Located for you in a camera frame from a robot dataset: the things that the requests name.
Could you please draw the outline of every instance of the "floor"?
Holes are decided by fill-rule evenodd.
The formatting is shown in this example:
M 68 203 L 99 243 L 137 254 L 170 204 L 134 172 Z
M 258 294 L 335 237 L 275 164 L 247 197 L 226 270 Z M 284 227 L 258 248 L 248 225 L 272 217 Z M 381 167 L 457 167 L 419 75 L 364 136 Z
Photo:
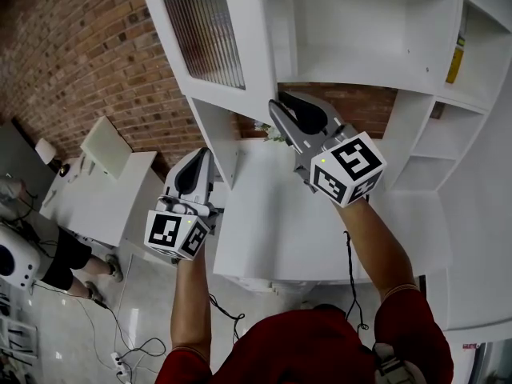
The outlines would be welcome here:
M 352 294 L 349 286 L 319 286 L 305 298 L 295 294 L 254 294 L 222 276 L 212 274 L 217 236 L 206 240 L 206 257 L 210 292 L 219 304 L 232 314 L 245 313 L 246 318 L 238 324 L 240 334 L 246 332 L 259 320 L 286 310 L 298 308 L 302 300 L 311 304 L 328 302 L 343 309 L 350 307 Z M 104 255 L 106 250 L 96 252 Z M 120 248 L 118 255 L 125 270 L 126 282 L 116 284 L 108 278 L 99 278 L 98 286 L 106 296 L 106 302 L 123 329 L 128 344 L 140 346 L 148 338 L 158 337 L 170 348 L 170 312 L 174 296 L 175 268 L 148 262 L 132 255 L 129 248 Z M 76 272 L 81 280 L 87 276 Z M 373 320 L 379 300 L 372 285 L 358 285 L 365 322 L 370 329 L 361 332 L 367 346 L 374 343 Z M 105 384 L 118 383 L 112 371 L 110 354 L 114 349 L 126 352 L 114 318 L 108 310 L 93 302 L 69 298 L 35 287 L 33 295 L 21 298 L 22 316 L 39 328 L 41 359 L 34 372 L 39 384 Z M 94 324 L 94 330 L 87 315 Z M 350 317 L 354 326 L 358 324 L 358 313 Z M 212 309 L 212 371 L 224 362 L 232 348 L 233 322 L 216 309 Z M 160 352 L 162 345 L 152 342 L 148 351 Z M 151 358 L 142 354 L 129 354 L 127 362 L 135 367 L 132 383 L 154 383 L 164 357 Z

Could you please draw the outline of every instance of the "white shelving unit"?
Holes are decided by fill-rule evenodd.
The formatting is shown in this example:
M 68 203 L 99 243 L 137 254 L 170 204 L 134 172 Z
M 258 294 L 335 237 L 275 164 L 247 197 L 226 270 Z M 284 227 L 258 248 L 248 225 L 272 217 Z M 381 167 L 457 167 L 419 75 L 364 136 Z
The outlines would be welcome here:
M 437 190 L 478 136 L 502 87 L 512 58 L 512 0 L 147 2 L 180 89 L 229 189 L 218 273 L 245 288 L 265 290 L 283 280 L 346 280 L 344 270 L 338 271 L 345 257 L 330 256 L 330 247 L 325 254 L 311 251 L 320 234 L 324 241 L 339 240 L 339 226 L 333 229 L 338 218 L 291 172 L 293 152 L 283 144 L 235 140 L 230 112 L 270 122 L 267 103 L 276 94 L 276 82 L 398 89 L 378 144 L 388 168 L 375 204 L 404 244 L 415 239 L 422 246 L 421 254 L 410 252 L 417 269 L 430 274 L 450 264 Z M 181 10 L 171 10 L 177 4 Z M 187 33 L 174 27 L 183 18 Z M 454 84 L 447 84 L 461 26 L 465 53 Z M 215 60 L 226 43 L 239 58 L 218 58 L 222 66 L 192 77 L 189 69 Z M 205 80 L 226 70 L 243 76 L 243 86 Z M 438 102 L 445 104 L 444 111 L 434 119 Z M 258 283 L 244 283 L 244 278 Z M 356 278 L 364 280 L 364 272 Z

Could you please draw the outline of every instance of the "forearm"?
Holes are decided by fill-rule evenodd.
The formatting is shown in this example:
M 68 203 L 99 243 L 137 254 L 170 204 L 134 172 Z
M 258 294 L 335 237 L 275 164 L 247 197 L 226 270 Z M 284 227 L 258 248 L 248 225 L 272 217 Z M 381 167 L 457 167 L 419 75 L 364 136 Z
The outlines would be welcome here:
M 178 264 L 170 338 L 173 348 L 193 348 L 210 361 L 210 296 L 204 247 L 195 260 L 181 260 Z
M 407 253 L 364 198 L 347 208 L 336 208 L 362 266 L 382 297 L 396 286 L 414 284 Z

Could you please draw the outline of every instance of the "sneaker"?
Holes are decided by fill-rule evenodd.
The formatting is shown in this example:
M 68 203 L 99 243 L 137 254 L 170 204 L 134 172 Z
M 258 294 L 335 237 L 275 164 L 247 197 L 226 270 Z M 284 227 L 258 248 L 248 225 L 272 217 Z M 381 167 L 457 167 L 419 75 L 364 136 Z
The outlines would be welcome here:
M 114 268 L 114 272 L 112 273 L 112 277 L 114 280 L 119 283 L 122 282 L 123 276 L 121 271 L 121 266 L 119 265 L 118 257 L 114 254 L 108 254 L 105 256 L 105 262 L 107 262 L 109 265 L 112 265 Z
M 86 286 L 87 289 L 89 289 L 92 292 L 92 294 L 93 294 L 91 296 L 92 300 L 97 300 L 98 302 L 103 303 L 103 296 L 99 292 L 98 288 L 96 287 L 96 285 L 94 283 L 87 281 L 84 283 L 84 285 Z

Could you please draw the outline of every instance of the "cabinet door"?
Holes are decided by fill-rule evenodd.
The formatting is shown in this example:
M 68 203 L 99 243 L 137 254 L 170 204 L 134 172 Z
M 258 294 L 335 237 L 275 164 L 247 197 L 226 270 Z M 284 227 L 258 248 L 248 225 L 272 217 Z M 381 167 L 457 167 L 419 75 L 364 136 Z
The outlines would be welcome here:
M 269 122 L 274 60 L 265 0 L 146 0 L 186 96 Z

